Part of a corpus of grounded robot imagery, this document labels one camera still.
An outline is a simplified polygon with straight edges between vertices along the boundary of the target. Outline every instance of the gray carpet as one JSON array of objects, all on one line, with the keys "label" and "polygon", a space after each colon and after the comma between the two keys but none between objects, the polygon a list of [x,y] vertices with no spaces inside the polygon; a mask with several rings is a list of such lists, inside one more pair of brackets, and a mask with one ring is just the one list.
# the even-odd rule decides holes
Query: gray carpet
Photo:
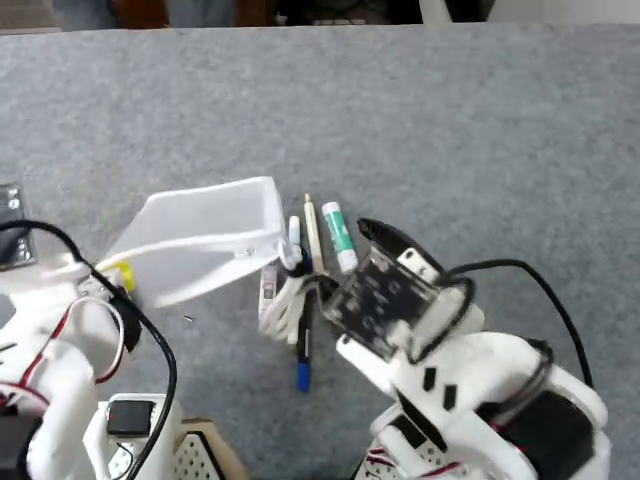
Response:
[{"label": "gray carpet", "polygon": [[[34,215],[93,258],[152,192],[272,175],[287,214],[309,191],[339,200],[352,227],[372,216],[405,229],[445,265],[526,259],[575,316],[610,409],[611,478],[632,480],[639,51],[640,28],[615,26],[0,38],[0,180],[22,179]],[[548,339],[579,373],[530,280],[478,281],[495,328]],[[345,475],[389,401],[319,322],[313,390],[299,394],[290,354],[256,332],[257,284],[153,313],[178,358],[180,401],[215,419],[255,478]],[[164,363],[143,348],[111,390],[162,391]]]}]

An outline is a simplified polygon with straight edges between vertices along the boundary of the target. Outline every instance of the white marker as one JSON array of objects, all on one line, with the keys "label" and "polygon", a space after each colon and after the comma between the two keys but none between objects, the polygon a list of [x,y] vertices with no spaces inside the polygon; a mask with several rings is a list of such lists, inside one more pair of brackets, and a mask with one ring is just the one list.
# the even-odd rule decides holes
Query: white marker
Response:
[{"label": "white marker", "polygon": [[327,221],[327,226],[331,232],[333,249],[338,256],[340,271],[345,275],[353,272],[358,266],[358,256],[353,248],[353,242],[344,223],[344,217],[340,211],[338,202],[325,203],[322,206],[322,215]]},{"label": "white marker", "polygon": [[[289,243],[291,243],[291,246],[294,248],[294,250],[297,250],[300,248],[301,241],[300,218],[294,215],[292,217],[289,217]],[[296,325],[296,328],[291,330],[291,333],[289,333],[289,335],[287,336],[287,345],[289,345],[290,347],[295,347],[297,343],[298,325]]]}]

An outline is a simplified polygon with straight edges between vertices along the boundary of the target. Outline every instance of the white wire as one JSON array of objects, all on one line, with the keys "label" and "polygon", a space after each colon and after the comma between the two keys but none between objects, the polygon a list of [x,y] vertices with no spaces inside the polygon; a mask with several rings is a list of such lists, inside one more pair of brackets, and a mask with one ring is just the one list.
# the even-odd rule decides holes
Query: white wire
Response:
[{"label": "white wire", "polygon": [[109,310],[109,312],[116,319],[116,322],[118,322],[118,328],[120,330],[120,336],[118,338],[118,350],[116,351],[116,355],[113,358],[111,365],[109,365],[109,368],[106,370],[105,373],[103,373],[102,375],[96,375],[96,380],[100,381],[100,379],[111,374],[111,372],[118,367],[118,364],[120,363],[120,360],[122,358],[122,354],[124,353],[124,320],[122,320],[122,315],[120,315],[120,312],[118,312],[118,310],[109,302],[105,302],[101,298],[96,298],[91,296],[79,298],[71,304],[67,312],[67,316],[69,320],[71,320],[71,314],[73,313],[73,310],[81,303],[87,303],[87,302],[93,302],[95,304],[102,305],[104,308]]}]

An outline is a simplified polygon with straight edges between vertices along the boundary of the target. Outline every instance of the pen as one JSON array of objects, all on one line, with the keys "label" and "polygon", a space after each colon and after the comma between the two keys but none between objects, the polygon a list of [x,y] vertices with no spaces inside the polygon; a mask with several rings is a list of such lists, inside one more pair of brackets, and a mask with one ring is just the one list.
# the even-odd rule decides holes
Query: pen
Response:
[{"label": "pen", "polygon": [[316,211],[311,202],[311,195],[308,193],[304,194],[304,218],[307,224],[307,238],[309,239],[309,253],[311,254],[311,260],[313,262],[313,271],[316,273],[324,273],[318,223],[316,222]]},{"label": "pen", "polygon": [[298,357],[298,390],[309,393],[311,390],[311,309],[312,304],[308,292],[305,298],[302,317],[298,327],[298,344],[296,346],[296,356]]}]

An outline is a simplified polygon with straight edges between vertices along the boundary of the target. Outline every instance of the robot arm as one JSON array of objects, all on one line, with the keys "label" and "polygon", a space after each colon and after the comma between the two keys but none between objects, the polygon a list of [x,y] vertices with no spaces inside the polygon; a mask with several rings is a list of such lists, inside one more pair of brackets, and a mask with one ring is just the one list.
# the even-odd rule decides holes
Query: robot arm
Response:
[{"label": "robot arm", "polygon": [[543,342],[481,332],[482,312],[460,290],[438,289],[441,267],[402,248],[394,259],[374,247],[325,309],[346,332],[339,353],[396,402],[371,425],[362,478],[381,464],[406,478],[606,479],[607,412],[595,391]]}]

